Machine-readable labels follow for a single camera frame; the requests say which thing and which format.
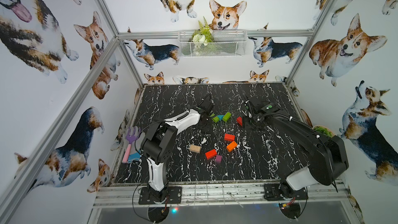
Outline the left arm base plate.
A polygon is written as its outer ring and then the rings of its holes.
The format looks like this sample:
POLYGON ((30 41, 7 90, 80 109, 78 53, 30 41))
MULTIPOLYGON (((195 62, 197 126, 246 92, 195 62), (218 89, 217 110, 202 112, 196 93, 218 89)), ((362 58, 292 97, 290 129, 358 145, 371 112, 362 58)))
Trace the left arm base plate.
POLYGON ((152 204, 180 204, 182 187, 166 186, 161 191, 155 191, 149 186, 143 187, 140 191, 139 205, 152 204))

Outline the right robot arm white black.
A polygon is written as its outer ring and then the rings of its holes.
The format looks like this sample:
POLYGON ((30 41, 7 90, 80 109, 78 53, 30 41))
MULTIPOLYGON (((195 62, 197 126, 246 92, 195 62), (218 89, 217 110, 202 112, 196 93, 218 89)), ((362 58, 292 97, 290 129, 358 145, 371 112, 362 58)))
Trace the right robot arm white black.
POLYGON ((304 149, 308 157, 309 165, 282 179, 278 186, 281 197, 295 198, 296 192, 315 184, 337 187, 335 180, 349 168, 346 148, 341 138, 319 133, 275 103, 265 103, 256 96, 245 95, 243 104, 248 112, 246 119, 252 127, 259 131, 266 128, 283 130, 304 149))

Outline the green block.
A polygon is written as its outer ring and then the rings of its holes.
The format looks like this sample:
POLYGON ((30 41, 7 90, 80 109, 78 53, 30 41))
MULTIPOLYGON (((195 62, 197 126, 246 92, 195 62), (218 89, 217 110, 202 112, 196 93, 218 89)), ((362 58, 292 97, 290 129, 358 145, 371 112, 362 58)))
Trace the green block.
POLYGON ((230 112, 227 112, 224 116, 223 116, 223 118, 222 118, 222 120, 224 121, 224 122, 228 122, 228 120, 231 118, 231 113, 230 112))
POLYGON ((211 120, 212 120, 214 123, 217 123, 217 122, 220 121, 220 119, 219 119, 218 116, 212 116, 211 120))

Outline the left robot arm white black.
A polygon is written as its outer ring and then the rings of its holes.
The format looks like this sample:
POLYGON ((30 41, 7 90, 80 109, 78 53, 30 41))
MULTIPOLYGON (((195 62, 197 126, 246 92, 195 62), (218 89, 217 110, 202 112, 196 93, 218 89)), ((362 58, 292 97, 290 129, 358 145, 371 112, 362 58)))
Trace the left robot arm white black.
POLYGON ((213 107, 214 103, 209 93, 198 106, 175 117, 157 120, 148 126, 140 150, 148 164, 147 189, 155 202, 162 202, 167 197, 166 165, 172 156, 177 135, 200 122, 205 122, 212 113, 213 107))

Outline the red block small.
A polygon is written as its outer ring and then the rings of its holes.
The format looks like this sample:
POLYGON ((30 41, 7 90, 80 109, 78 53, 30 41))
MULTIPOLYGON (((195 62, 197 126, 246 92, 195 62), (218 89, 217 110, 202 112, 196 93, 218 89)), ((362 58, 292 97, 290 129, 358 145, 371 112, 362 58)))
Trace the red block small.
POLYGON ((243 126, 243 119, 242 119, 242 117, 238 117, 238 118, 236 119, 236 121, 237 121, 237 123, 238 123, 240 126, 243 126))

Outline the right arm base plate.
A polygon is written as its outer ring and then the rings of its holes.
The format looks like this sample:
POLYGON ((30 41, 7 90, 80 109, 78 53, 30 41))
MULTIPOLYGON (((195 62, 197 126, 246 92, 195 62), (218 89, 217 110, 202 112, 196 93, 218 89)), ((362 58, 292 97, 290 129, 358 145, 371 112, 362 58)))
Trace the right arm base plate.
POLYGON ((285 183, 265 184, 263 198, 267 201, 290 201, 293 198, 296 200, 307 200, 308 194, 304 188, 294 191, 285 183))

